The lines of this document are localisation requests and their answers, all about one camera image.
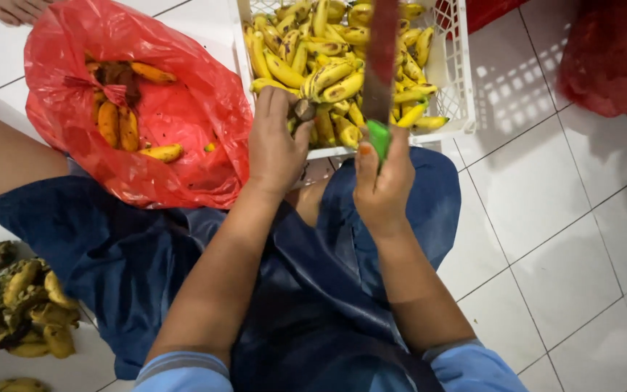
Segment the shirt sleeve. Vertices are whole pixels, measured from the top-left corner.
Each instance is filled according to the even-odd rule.
[[[169,352],[144,365],[132,392],[233,392],[229,369],[216,356]]]
[[[528,392],[517,374],[478,340],[440,347],[423,355],[446,392]]]

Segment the knife blade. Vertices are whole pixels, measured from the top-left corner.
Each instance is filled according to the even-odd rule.
[[[366,44],[361,113],[367,118],[369,141],[383,162],[388,154],[391,92],[398,28],[398,0],[376,0]]]

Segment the left hand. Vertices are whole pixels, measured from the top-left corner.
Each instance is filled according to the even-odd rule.
[[[287,115],[298,101],[283,89],[266,86],[256,102],[248,137],[251,176],[248,183],[282,199],[304,169],[313,121],[299,126],[294,138],[287,130]]]

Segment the plastic crate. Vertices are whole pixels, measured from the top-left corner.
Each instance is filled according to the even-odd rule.
[[[408,2],[423,4],[428,9],[423,16],[413,21],[411,26],[421,28],[432,26],[435,29],[430,58],[424,71],[427,81],[439,87],[440,91],[433,96],[427,115],[446,116],[451,119],[439,130],[413,132],[409,142],[418,145],[472,134],[476,129],[476,113],[468,55],[466,0],[444,0],[441,10],[434,7],[434,0]],[[294,3],[295,0],[230,1],[239,73],[251,107],[254,106],[256,99],[255,94],[249,91],[254,76],[243,40],[241,21],[250,21],[254,13],[274,13],[281,5]],[[348,147],[319,148],[309,151],[308,159],[343,156],[353,152],[353,149]]]

